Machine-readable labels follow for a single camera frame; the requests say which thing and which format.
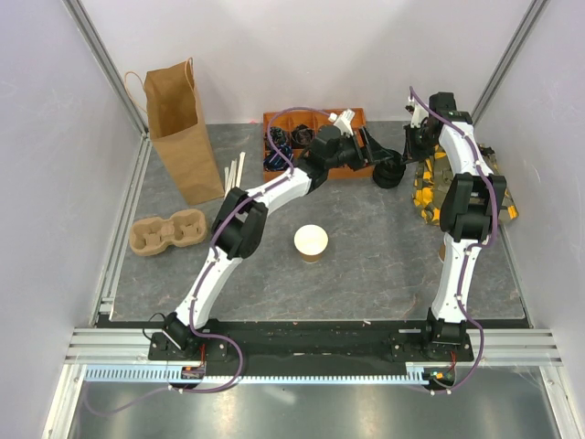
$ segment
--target cable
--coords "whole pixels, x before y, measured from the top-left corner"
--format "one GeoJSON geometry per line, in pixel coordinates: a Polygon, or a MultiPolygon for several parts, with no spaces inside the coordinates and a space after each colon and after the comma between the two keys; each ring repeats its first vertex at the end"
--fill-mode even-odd
{"type": "MultiPolygon", "coordinates": [[[[326,116],[328,116],[329,114],[327,112],[323,112],[321,110],[316,110],[313,108],[309,108],[309,107],[291,107],[288,108],[286,110],[283,110],[281,112],[277,112],[276,114],[274,114],[272,116],[272,118],[270,119],[270,121],[268,122],[268,126],[266,128],[266,133],[268,135],[268,141],[269,141],[269,145],[271,146],[271,148],[276,152],[276,154],[280,155],[284,161],[286,161],[289,164],[289,167],[291,169],[291,175],[294,172],[294,166],[293,163],[286,157],[284,156],[276,147],[276,145],[274,144],[274,142],[271,139],[270,136],[270,131],[271,131],[271,126],[272,123],[280,116],[288,113],[288,112],[294,112],[294,111],[310,111],[310,112],[319,112],[320,114],[324,114],[326,116]]],[[[259,191],[254,195],[249,196],[248,198],[246,198],[245,200],[243,200],[241,203],[238,204],[238,206],[233,209],[229,215],[226,217],[226,219],[219,225],[218,229],[216,230],[215,234],[213,235],[213,237],[211,238],[211,243],[209,245],[209,248],[214,252],[216,258],[219,257],[219,253],[218,253],[218,249],[216,248],[216,243],[218,241],[219,235],[223,232],[223,230],[228,226],[229,222],[237,215],[238,212],[241,211],[241,209],[246,206],[248,203],[250,203],[252,200],[254,200],[255,198],[257,198],[259,195],[261,195],[262,193],[266,193],[269,190],[274,189],[275,187],[278,187],[280,184],[284,183],[285,181],[287,181],[287,177],[284,178],[276,178],[276,181],[271,184],[268,185],[268,187],[266,187],[263,191],[259,191]]],[[[193,314],[195,311],[195,298],[197,297],[197,294],[199,292],[199,288],[201,287],[201,284],[203,283],[203,281],[205,280],[205,278],[207,277],[207,275],[209,274],[209,272],[211,271],[211,268],[215,265],[215,263],[211,263],[207,269],[203,272],[203,274],[201,275],[201,278],[199,279],[199,282],[197,283],[197,286],[195,288],[195,291],[193,293],[193,299],[191,301],[191,306],[189,307],[189,327],[191,328],[191,332],[193,332],[193,334],[197,337],[202,337],[202,338],[214,338],[214,339],[220,339],[223,341],[228,342],[230,345],[232,345],[236,351],[238,352],[238,357],[239,357],[239,365],[238,365],[238,370],[236,371],[236,373],[234,374],[234,376],[225,384],[222,384],[220,386],[214,387],[212,389],[174,389],[174,388],[169,388],[169,387],[161,387],[158,389],[154,389],[153,391],[149,391],[148,393],[144,394],[143,396],[136,398],[135,400],[128,402],[127,404],[124,404],[122,407],[119,407],[117,409],[114,409],[112,411],[109,412],[99,412],[95,409],[93,409],[90,406],[90,403],[88,401],[88,392],[89,392],[89,386],[84,390],[84,395],[83,395],[83,404],[84,406],[87,408],[87,410],[89,412],[91,412],[92,414],[96,415],[96,416],[100,416],[100,417],[109,417],[109,416],[113,416],[116,413],[119,413],[129,407],[132,407],[133,405],[137,404],[138,402],[142,402],[144,400],[146,400],[147,398],[150,398],[151,396],[154,396],[162,391],[168,391],[168,390],[176,390],[179,391],[180,393],[182,392],[187,392],[187,393],[213,393],[213,392],[217,392],[217,391],[223,391],[228,389],[229,387],[231,387],[236,380],[239,378],[239,376],[241,375],[241,371],[243,368],[243,364],[244,364],[244,356],[242,354],[241,348],[239,347],[238,343],[236,343],[234,340],[232,340],[229,337],[226,336],[221,336],[220,334],[204,334],[201,332],[198,332],[195,329],[194,323],[193,323],[193,314]]]]}
{"type": "MultiPolygon", "coordinates": [[[[267,134],[267,137],[268,137],[268,143],[270,144],[271,148],[276,152],[276,154],[279,155],[281,158],[283,158],[284,161],[289,164],[289,168],[291,169],[291,175],[294,173],[293,162],[291,162],[285,155],[283,155],[278,150],[278,147],[272,141],[272,138],[270,136],[270,132],[271,132],[272,124],[274,123],[274,121],[277,118],[285,115],[288,112],[296,112],[296,111],[319,112],[320,114],[324,114],[324,115],[327,115],[327,116],[329,115],[328,113],[323,112],[321,110],[316,110],[315,108],[309,108],[309,107],[291,107],[291,108],[287,108],[286,110],[282,110],[281,112],[277,112],[269,120],[268,125],[266,127],[266,134],[267,134]]],[[[279,178],[279,177],[278,178],[275,178],[274,179],[274,184],[269,185],[268,187],[266,187],[264,189],[264,193],[268,192],[269,190],[274,189],[275,187],[279,186],[280,184],[284,183],[285,181],[287,181],[287,178],[286,177],[283,177],[283,178],[279,178]]],[[[219,257],[218,250],[216,249],[216,243],[218,242],[219,235],[221,235],[221,233],[223,232],[223,230],[225,230],[225,228],[228,226],[229,222],[238,214],[238,212],[240,212],[242,210],[242,208],[244,206],[246,206],[248,203],[251,203],[252,200],[254,200],[255,198],[259,197],[261,194],[262,194],[262,191],[258,191],[254,195],[249,195],[246,199],[244,199],[241,203],[239,203],[238,206],[236,206],[236,208],[233,209],[229,213],[229,215],[226,217],[226,219],[219,225],[219,227],[216,230],[215,234],[211,238],[211,245],[210,245],[210,248],[211,248],[211,250],[213,250],[213,253],[214,253],[214,255],[215,255],[216,258],[219,257]]],[[[193,296],[194,297],[197,297],[197,292],[198,292],[198,289],[196,288],[195,292],[193,293],[193,296]]]]}
{"type": "MultiPolygon", "coordinates": [[[[152,321],[152,320],[153,320],[153,318],[154,318],[155,316],[162,316],[162,317],[163,317],[163,320],[165,320],[165,319],[166,319],[166,316],[165,316],[163,313],[154,313],[154,314],[152,314],[152,315],[150,316],[150,318],[148,319],[148,321],[149,321],[149,322],[150,322],[150,321],[152,321]]],[[[145,327],[143,327],[143,336],[145,336],[147,340],[149,340],[149,341],[153,341],[153,339],[152,339],[151,337],[148,337],[148,336],[146,335],[146,333],[144,332],[144,330],[145,330],[145,327]]]]}
{"type": "Polygon", "coordinates": [[[459,281],[457,283],[457,293],[455,294],[455,300],[457,301],[457,305],[459,306],[459,309],[461,310],[462,314],[465,316],[467,321],[471,322],[471,324],[474,325],[475,327],[477,327],[477,329],[479,331],[479,350],[478,350],[477,355],[475,357],[475,362],[473,363],[472,368],[469,370],[467,375],[465,375],[465,377],[460,382],[458,382],[457,384],[454,384],[449,389],[449,391],[454,391],[454,390],[458,389],[459,387],[461,387],[462,385],[464,385],[464,383],[467,380],[469,380],[469,378],[475,373],[475,371],[477,370],[477,367],[479,366],[479,362],[482,360],[482,356],[484,355],[484,342],[485,342],[484,329],[477,321],[475,321],[467,313],[467,311],[465,310],[465,307],[463,306],[463,303],[462,303],[460,297],[461,297],[461,292],[463,290],[463,277],[465,276],[465,270],[467,269],[467,263],[469,262],[469,254],[468,253],[470,252],[471,249],[476,248],[476,247],[480,248],[480,249],[490,248],[494,245],[494,242],[497,239],[497,218],[498,218],[497,204],[496,204],[495,191],[494,191],[494,187],[492,186],[492,182],[485,176],[482,168],[479,165],[477,165],[477,162],[480,159],[479,150],[478,150],[475,142],[472,140],[472,138],[464,130],[459,128],[457,125],[451,123],[447,119],[441,117],[439,114],[437,114],[436,112],[431,110],[431,108],[429,108],[429,106],[427,106],[427,104],[425,104],[422,101],[422,99],[417,95],[417,93],[414,91],[412,86],[410,86],[410,97],[414,98],[416,100],[416,102],[418,102],[419,105],[427,111],[428,114],[431,114],[437,120],[441,121],[445,125],[449,126],[453,130],[455,130],[455,132],[460,134],[461,137],[463,137],[465,139],[465,141],[469,144],[469,146],[471,147],[471,150],[472,150],[473,159],[476,162],[475,169],[477,169],[477,173],[479,174],[479,177],[482,179],[482,181],[485,183],[485,186],[487,187],[487,191],[489,192],[489,195],[490,195],[490,204],[491,204],[491,208],[492,208],[492,233],[487,238],[487,242],[485,244],[482,244],[482,243],[471,244],[465,249],[465,256],[463,257],[463,265],[462,265],[461,273],[459,274],[459,281]]]}

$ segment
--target gray countertop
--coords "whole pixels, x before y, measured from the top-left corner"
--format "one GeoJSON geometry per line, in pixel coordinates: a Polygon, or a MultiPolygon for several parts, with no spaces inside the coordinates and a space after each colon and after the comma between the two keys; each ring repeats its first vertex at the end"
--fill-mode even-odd
{"type": "MultiPolygon", "coordinates": [[[[402,151],[402,123],[369,123],[386,147],[402,151]]],[[[208,127],[223,167],[246,151],[241,186],[262,179],[262,132],[258,124],[208,127]]],[[[368,178],[329,180],[314,193],[271,214],[260,248],[231,275],[211,316],[222,320],[425,318],[439,287],[443,233],[424,224],[412,199],[414,165],[399,187],[381,189],[368,178]],[[317,224],[329,235],[323,259],[303,262],[294,233],[317,224]]],[[[210,224],[222,199],[197,206],[210,224]]],[[[144,176],[134,220],[170,217],[187,209],[155,150],[144,176]]],[[[128,247],[116,287],[112,320],[148,319],[169,313],[185,297],[207,256],[204,243],[169,247],[151,257],[128,247]]],[[[524,309],[499,241],[480,253],[469,311],[477,318],[523,318],[524,309]]]]}

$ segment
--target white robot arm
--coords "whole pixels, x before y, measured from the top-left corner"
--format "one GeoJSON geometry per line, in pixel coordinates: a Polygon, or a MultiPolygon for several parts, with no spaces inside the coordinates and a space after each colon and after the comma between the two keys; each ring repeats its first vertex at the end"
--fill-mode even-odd
{"type": "MultiPolygon", "coordinates": [[[[297,168],[293,173],[287,170],[271,182],[249,189],[247,193],[249,196],[259,194],[254,200],[257,203],[263,203],[268,210],[267,216],[270,216],[289,201],[306,195],[311,188],[311,182],[306,172],[297,168]]],[[[210,248],[199,276],[191,286],[185,300],[176,309],[178,319],[185,325],[189,325],[191,302],[195,301],[193,325],[195,329],[203,327],[209,320],[209,311],[223,285],[242,261],[240,257],[229,259],[228,254],[219,247],[215,250],[210,248]]]]}

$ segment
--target paper bag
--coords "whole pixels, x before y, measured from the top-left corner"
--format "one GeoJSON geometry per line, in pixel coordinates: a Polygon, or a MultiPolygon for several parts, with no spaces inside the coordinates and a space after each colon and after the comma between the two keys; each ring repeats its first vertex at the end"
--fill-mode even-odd
{"type": "Polygon", "coordinates": [[[190,60],[146,73],[150,138],[186,203],[223,197],[190,60]]]}

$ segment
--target aluminum frame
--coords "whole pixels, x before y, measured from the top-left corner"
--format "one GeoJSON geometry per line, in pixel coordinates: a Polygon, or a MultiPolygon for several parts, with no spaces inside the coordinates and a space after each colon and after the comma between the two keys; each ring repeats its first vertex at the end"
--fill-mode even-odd
{"type": "Polygon", "coordinates": [[[547,3],[548,0],[533,0],[528,6],[526,13],[522,17],[522,21],[520,21],[512,39],[510,39],[507,48],[505,48],[502,58],[500,58],[497,66],[495,66],[494,73],[492,73],[492,76],[485,85],[484,91],[482,91],[479,100],[473,108],[472,119],[474,124],[477,124],[484,115],[487,106],[494,98],[498,87],[502,83],[502,80],[504,80],[504,76],[516,60],[516,56],[526,41],[530,30],[536,24],[547,3]]]}
{"type": "MultiPolygon", "coordinates": [[[[147,329],[147,335],[155,330],[147,329]]],[[[570,385],[567,373],[562,365],[557,345],[551,332],[547,329],[486,329],[484,359],[482,368],[516,368],[538,366],[545,382],[545,390],[555,415],[558,429],[563,439],[585,438],[581,430],[579,412],[571,403],[570,385]]],[[[479,331],[469,330],[473,349],[479,347],[479,331]]],[[[43,439],[51,437],[67,437],[74,419],[80,386],[91,365],[123,365],[132,366],[136,370],[160,369],[168,367],[164,361],[149,361],[148,348],[150,342],[141,329],[76,329],[69,343],[65,365],[43,439]]],[[[177,366],[198,366],[198,361],[172,363],[177,366]]],[[[407,367],[439,367],[447,363],[407,363],[407,367]]],[[[214,381],[226,377],[214,377],[214,381]]],[[[287,382],[311,383],[311,377],[287,377],[287,382]]],[[[352,384],[378,382],[383,380],[353,380],[352,384]]],[[[248,384],[273,383],[270,377],[247,377],[248,384]]]]}
{"type": "Polygon", "coordinates": [[[114,92],[122,102],[122,105],[128,113],[134,127],[139,133],[148,133],[148,126],[144,122],[144,119],[136,106],[128,97],[122,78],[113,63],[112,58],[110,58],[110,54],[106,50],[106,47],[103,45],[98,31],[93,23],[91,23],[90,16],[85,10],[85,7],[83,7],[82,2],[80,0],[63,0],[63,4],[69,10],[73,20],[77,23],[80,33],[85,38],[85,41],[88,43],[96,61],[100,64],[103,74],[106,76],[114,92]]]}

